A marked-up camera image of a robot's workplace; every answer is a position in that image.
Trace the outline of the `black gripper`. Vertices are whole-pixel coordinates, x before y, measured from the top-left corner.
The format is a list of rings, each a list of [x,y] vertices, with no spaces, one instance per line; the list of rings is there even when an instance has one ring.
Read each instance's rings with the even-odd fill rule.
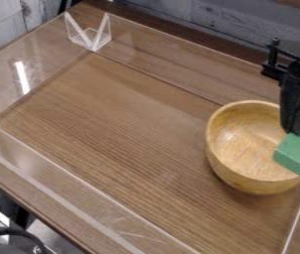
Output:
[[[261,74],[280,82],[280,124],[286,133],[300,134],[300,56],[280,48],[273,38]],[[284,78],[290,75],[296,80]]]

